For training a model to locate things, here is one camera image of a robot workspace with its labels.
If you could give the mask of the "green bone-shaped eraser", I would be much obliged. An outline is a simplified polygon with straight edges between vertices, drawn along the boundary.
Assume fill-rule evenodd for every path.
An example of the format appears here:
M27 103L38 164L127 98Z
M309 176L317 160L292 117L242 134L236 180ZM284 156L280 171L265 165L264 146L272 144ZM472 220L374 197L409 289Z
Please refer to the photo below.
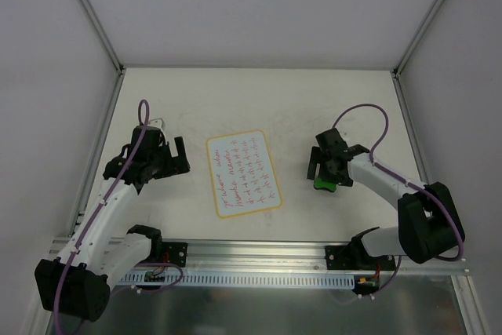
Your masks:
M315 190L327 191L334 193L337 189L336 183L329 182L327 180L323 180L320 177L317 177L313 181L313 187Z

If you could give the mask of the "yellow framed small whiteboard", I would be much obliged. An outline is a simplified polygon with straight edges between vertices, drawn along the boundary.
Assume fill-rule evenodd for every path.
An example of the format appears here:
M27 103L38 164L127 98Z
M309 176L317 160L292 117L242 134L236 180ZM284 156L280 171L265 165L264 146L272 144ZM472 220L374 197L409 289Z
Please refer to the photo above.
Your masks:
M282 206L282 193L264 131L206 141L216 214L221 219Z

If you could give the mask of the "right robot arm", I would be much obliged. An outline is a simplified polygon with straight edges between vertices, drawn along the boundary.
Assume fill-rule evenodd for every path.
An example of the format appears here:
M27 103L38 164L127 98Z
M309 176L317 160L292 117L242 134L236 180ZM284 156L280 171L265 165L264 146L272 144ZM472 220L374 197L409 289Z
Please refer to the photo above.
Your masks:
M452 195L444 184L407 180L379 162L360 144L349 146L335 128L320 133L311 149L307 178L317 190L334 192L359 183L397 212L393 228L370 228L349 243L352 264L368 269L379 257L408 257L417 264L449 260L464 253L465 233Z

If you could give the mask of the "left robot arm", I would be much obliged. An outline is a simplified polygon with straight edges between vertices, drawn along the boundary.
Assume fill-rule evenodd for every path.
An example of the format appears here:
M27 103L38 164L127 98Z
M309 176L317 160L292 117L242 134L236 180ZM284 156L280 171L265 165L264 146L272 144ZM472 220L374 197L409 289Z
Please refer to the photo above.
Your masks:
M161 128L139 125L130 143L106 164L93 208L57 256L40 260L35 269L45 310L95 322L129 270L169 262L161 231L146 225L133 225L112 251L107 247L115 226L146 184L189 173L183 137L175 137L174 144L176 155Z

